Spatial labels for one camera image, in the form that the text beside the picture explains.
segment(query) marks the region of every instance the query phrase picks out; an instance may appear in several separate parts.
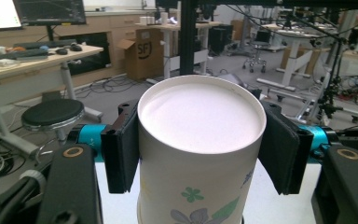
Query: chair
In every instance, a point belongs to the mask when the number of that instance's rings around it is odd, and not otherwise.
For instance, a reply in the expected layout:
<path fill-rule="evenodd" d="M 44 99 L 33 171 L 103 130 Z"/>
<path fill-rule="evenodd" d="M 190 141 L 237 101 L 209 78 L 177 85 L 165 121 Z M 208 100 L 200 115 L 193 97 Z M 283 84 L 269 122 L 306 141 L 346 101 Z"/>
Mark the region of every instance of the chair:
<path fill-rule="evenodd" d="M 271 32 L 265 31 L 265 30 L 259 30 L 257 31 L 257 35 L 255 37 L 255 40 L 250 43 L 252 48 L 255 49 L 255 54 L 252 58 L 246 59 L 246 61 L 243 63 L 242 69 L 246 68 L 246 64 L 249 63 L 250 66 L 250 72 L 254 72 L 254 65 L 255 64 L 262 64 L 263 67 L 261 68 L 261 72 L 266 72 L 266 60 L 260 59 L 260 50 L 261 49 L 267 49 L 269 48 L 269 39 L 271 38 Z"/>
<path fill-rule="evenodd" d="M 21 116 L 22 126 L 28 131 L 56 132 L 60 145 L 66 141 L 64 127 L 74 123 L 85 113 L 80 101 L 71 99 L 47 100 L 27 109 Z"/>

